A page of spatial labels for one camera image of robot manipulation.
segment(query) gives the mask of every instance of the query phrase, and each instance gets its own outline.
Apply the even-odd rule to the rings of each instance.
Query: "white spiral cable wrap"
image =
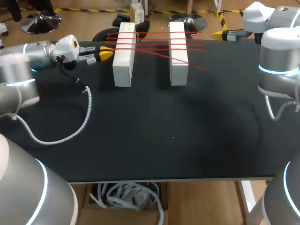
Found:
[[[158,210],[159,210],[159,222],[158,225],[162,225],[164,222],[164,210],[163,206],[161,204],[161,201],[159,199],[159,188],[156,183],[151,182],[157,189],[157,193],[152,191],[150,188],[145,187],[143,185],[133,183],[133,182],[120,182],[115,184],[113,187],[111,187],[107,193],[106,193],[106,200],[108,202],[108,205],[104,204],[102,201],[102,198],[105,195],[105,191],[107,188],[107,182],[99,183],[97,187],[97,198],[90,193],[90,197],[102,208],[113,208],[113,209],[132,209],[132,210],[142,210],[145,207],[145,204],[142,203],[141,205],[135,205],[132,204],[126,200],[132,199],[134,195],[140,191],[143,191],[144,193],[150,194],[155,198],[155,201],[153,201],[151,204],[157,203]]]
[[[282,112],[284,111],[284,109],[286,107],[288,107],[289,105],[297,105],[296,101],[289,101],[289,102],[285,102],[281,105],[280,109],[278,110],[278,113],[276,116],[274,116],[271,105],[270,105],[270,101],[269,101],[269,97],[267,95],[265,95],[265,99],[266,99],[266,105],[270,114],[270,117],[272,120],[277,121],[280,119]]]
[[[91,91],[90,91],[90,88],[88,86],[85,86],[85,90],[83,92],[87,92],[88,93],[88,97],[89,97],[89,104],[88,104],[88,110],[87,110],[87,113],[86,113],[86,116],[84,118],[84,121],[82,123],[82,125],[79,127],[79,129],[74,132],[73,134],[71,134],[70,136],[66,137],[66,138],[63,138],[63,139],[60,139],[60,140],[57,140],[57,141],[54,141],[54,142],[43,142],[39,139],[37,139],[33,132],[31,131],[31,129],[29,128],[28,124],[25,122],[25,120],[23,120],[23,118],[19,115],[16,115],[15,113],[8,113],[7,115],[9,115],[10,117],[14,118],[16,117],[25,127],[25,129],[27,130],[27,132],[29,133],[30,137],[37,143],[39,144],[42,144],[42,145],[54,145],[54,144],[60,144],[60,143],[63,143],[63,142],[66,142],[68,140],[70,140],[71,138],[77,136],[82,130],[83,128],[86,126],[89,118],[90,118],[90,112],[91,112],[91,107],[92,107],[92,94],[91,94]]]

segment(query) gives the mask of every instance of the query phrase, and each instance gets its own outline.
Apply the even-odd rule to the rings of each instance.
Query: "metal stand base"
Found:
[[[197,32],[191,35],[200,34],[201,32],[205,31],[207,28],[206,20],[202,16],[194,13],[190,15],[187,15],[185,13],[175,14],[169,19],[168,25],[169,22],[180,22],[180,21],[184,22],[185,31]]]
[[[22,30],[29,34],[46,34],[57,29],[61,23],[58,14],[52,15],[47,11],[40,14],[28,15],[22,22]]]

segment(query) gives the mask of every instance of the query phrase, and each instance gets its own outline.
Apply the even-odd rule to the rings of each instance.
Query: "black tabletop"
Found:
[[[300,116],[290,108],[278,122],[269,118],[253,40],[202,43],[207,52],[188,58],[209,71],[190,66],[183,87],[170,86],[168,59],[143,52],[135,52],[130,88],[114,87],[112,60],[78,65],[72,74],[90,86],[93,105],[70,141],[41,146],[9,118],[0,132],[70,182],[273,176],[300,146]],[[58,69],[34,76],[41,102],[20,112],[33,133],[55,141],[76,131],[87,94]],[[271,103],[277,110],[282,100]]]

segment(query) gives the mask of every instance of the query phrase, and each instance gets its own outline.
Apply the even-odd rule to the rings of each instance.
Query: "red string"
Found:
[[[154,51],[169,51],[169,50],[187,50],[193,52],[206,52],[205,49],[194,49],[194,48],[111,48],[113,50],[154,50]]]
[[[169,31],[169,32],[115,32],[110,33],[108,36],[114,34],[170,34],[170,33],[185,33],[185,34],[199,34],[197,31]]]
[[[106,40],[116,40],[116,39],[127,39],[127,40],[148,40],[148,41],[169,41],[169,40],[191,40],[198,41],[202,39],[193,39],[193,38],[128,38],[128,37],[107,37]]]
[[[190,43],[186,43],[186,44],[170,44],[170,43],[166,43],[166,44],[155,44],[155,43],[117,43],[117,42],[113,42],[113,41],[107,41],[107,44],[111,44],[111,45],[190,45],[190,46],[206,46],[205,44],[198,44],[198,43],[194,43],[194,44],[190,44]]]
[[[197,68],[201,68],[203,70],[209,70],[208,68],[204,68],[202,66],[199,66],[195,63],[192,63],[192,62],[186,62],[186,61],[183,61],[183,60],[179,60],[179,59],[176,59],[176,58],[173,58],[173,57],[170,57],[170,56],[167,56],[167,55],[162,55],[162,54],[159,54],[159,53],[156,53],[156,52],[151,52],[151,51],[147,51],[147,50],[143,50],[143,49],[135,49],[135,48],[132,48],[132,50],[136,50],[138,52],[143,52],[143,53],[149,53],[149,54],[153,54],[153,55],[157,55],[159,57],[162,57],[162,58],[167,58],[167,59],[173,59],[173,60],[177,60],[179,62],[183,62],[183,63],[187,63],[188,65],[191,65],[193,67],[197,67]]]

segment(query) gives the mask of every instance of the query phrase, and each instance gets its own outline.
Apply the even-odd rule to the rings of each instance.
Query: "yellow and black tape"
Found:
[[[7,10],[5,7],[0,7],[0,10]],[[21,8],[21,10],[34,10],[33,8]],[[57,12],[59,11],[77,11],[77,12],[92,12],[92,13],[128,13],[129,9],[80,9],[80,8],[55,8]],[[186,13],[185,10],[152,10],[151,11],[154,14],[180,14],[180,13]],[[243,13],[244,10],[221,10],[220,13]],[[213,10],[194,10],[193,13],[216,13],[216,11]]]
[[[225,23],[225,19],[224,19],[224,12],[219,12],[218,17],[219,17],[220,22],[221,22],[222,30],[223,31],[228,30],[227,25]]]
[[[227,28],[227,25],[226,25],[225,19],[224,19],[225,13],[239,13],[241,16],[243,16],[244,10],[221,10],[218,13],[218,17],[220,18],[220,22],[221,22],[223,31],[218,31],[216,33],[211,34],[217,40],[227,41],[227,35],[229,33],[229,30]]]

